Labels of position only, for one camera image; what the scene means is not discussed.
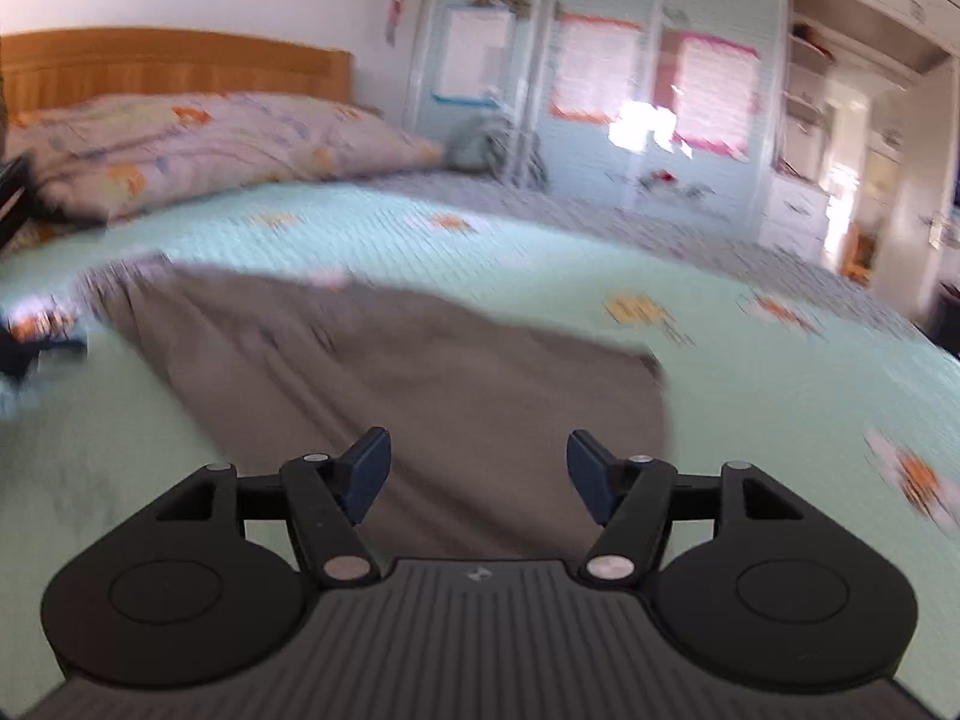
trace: headboard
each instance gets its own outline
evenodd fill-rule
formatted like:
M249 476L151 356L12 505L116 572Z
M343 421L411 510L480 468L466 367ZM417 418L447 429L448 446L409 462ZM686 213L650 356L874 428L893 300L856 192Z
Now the headboard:
M352 102L352 56L189 29L54 29L5 35L11 113L107 94L281 92Z

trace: sliding wardrobe door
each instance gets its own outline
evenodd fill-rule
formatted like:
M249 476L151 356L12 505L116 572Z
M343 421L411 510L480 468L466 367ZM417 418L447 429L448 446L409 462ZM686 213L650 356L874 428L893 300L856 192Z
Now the sliding wardrobe door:
M536 0L425 0L407 127L477 165L484 129L506 129L522 107Z
M642 95L655 13L656 0L556 0L531 98L535 136L520 165L526 186L539 177L532 152L551 194L623 199L632 154L611 143L608 129L623 104Z
M628 207L750 234L779 114L784 9L785 0L664 0L651 91L659 133L635 158Z

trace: poster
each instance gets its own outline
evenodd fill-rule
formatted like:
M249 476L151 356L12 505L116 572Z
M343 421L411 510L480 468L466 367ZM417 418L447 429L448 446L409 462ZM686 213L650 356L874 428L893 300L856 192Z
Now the poster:
M450 5L443 56L434 81L438 103L500 105L504 71L514 40L514 14L506 7Z
M754 118L754 49L709 35L683 34L673 83L675 141L745 160Z
M634 95L642 29L618 19L563 15L550 113L571 122L613 122Z

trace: mint green bed sheet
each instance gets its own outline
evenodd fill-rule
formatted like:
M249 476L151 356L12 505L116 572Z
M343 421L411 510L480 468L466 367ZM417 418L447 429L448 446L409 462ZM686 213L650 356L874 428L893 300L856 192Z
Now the mint green bed sheet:
M820 336L765 322L741 309L749 286L606 242L460 212L472 233L430 223L444 211L352 186L223 194L8 258L0 263L0 303L57 292L112 258L163 250L178 261L275 274L349 269L507 322L647 346L664 366L669 459L703 474L725 461L757 464L899 566L920 602L899 676L938 712L960 710L960 544L877 474L863 439L864 428L875 426L960 481L957 361L925 341L812 308L803 310ZM649 296L692 343L677 343L656 324L619 324L606 310L615 295ZM40 629L51 576L215 460L216 449L179 402L103 328L90 329L85 361L47 365L21 394L5 396L0 706L7 712L22 712L59 680ZM708 537L702 523L678 527L668 555ZM282 551L277 531L261 528L256 538Z

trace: brown garment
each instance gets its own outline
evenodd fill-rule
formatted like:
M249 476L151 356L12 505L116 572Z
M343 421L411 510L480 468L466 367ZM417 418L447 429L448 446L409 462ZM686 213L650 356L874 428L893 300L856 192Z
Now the brown garment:
M360 530L377 555L582 557L599 529L568 480L568 434L664 456L648 355L422 293L154 270L99 274L91 302L241 473L390 431L390 478Z

